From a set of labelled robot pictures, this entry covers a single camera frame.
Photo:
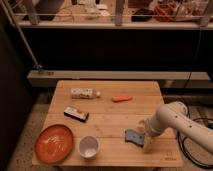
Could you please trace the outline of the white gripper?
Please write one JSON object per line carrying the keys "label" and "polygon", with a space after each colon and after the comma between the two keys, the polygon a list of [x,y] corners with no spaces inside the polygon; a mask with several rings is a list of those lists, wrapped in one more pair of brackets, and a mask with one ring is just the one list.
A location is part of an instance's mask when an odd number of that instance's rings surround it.
{"label": "white gripper", "polygon": [[155,117],[147,118],[146,120],[140,120],[138,122],[138,129],[145,130],[149,135],[145,135],[144,137],[144,153],[147,153],[150,150],[152,137],[160,136],[164,132],[163,125]]}

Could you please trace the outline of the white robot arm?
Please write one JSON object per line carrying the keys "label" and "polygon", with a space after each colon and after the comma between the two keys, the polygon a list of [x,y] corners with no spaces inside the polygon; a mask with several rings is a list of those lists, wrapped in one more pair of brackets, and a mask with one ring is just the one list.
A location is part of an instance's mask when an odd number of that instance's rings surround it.
{"label": "white robot arm", "polygon": [[163,134],[166,129],[173,128],[213,155],[213,130],[189,119],[187,112],[186,105],[180,101],[158,107],[151,117],[144,120],[143,152],[149,153],[153,139]]}

